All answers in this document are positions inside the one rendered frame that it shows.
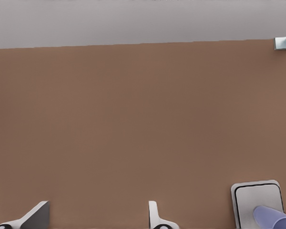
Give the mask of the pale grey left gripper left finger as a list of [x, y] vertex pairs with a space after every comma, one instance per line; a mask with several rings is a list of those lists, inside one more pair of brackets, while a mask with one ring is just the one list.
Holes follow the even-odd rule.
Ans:
[[41, 201], [20, 219], [0, 224], [0, 229], [48, 229], [50, 202]]

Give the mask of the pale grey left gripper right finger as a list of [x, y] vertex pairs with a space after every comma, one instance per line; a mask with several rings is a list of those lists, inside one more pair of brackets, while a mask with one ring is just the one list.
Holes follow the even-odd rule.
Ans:
[[149, 201], [149, 229], [179, 229], [179, 226], [165, 219], [160, 218], [157, 203]]

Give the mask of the lavender cup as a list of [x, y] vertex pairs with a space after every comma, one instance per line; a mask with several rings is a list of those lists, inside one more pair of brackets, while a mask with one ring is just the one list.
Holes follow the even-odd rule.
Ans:
[[276, 209], [258, 206], [253, 216], [261, 229], [286, 229], [286, 214]]

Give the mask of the white kitchen scale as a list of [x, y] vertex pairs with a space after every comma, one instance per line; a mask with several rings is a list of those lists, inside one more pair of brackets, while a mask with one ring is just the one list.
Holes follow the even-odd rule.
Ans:
[[235, 183], [231, 186], [235, 225], [237, 229], [258, 229], [254, 209], [258, 206], [284, 212], [281, 187], [276, 180]]

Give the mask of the silver frame post foot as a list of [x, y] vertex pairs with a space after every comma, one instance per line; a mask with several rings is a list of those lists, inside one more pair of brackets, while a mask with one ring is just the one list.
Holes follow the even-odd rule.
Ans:
[[274, 38], [274, 50], [286, 50], [286, 37]]

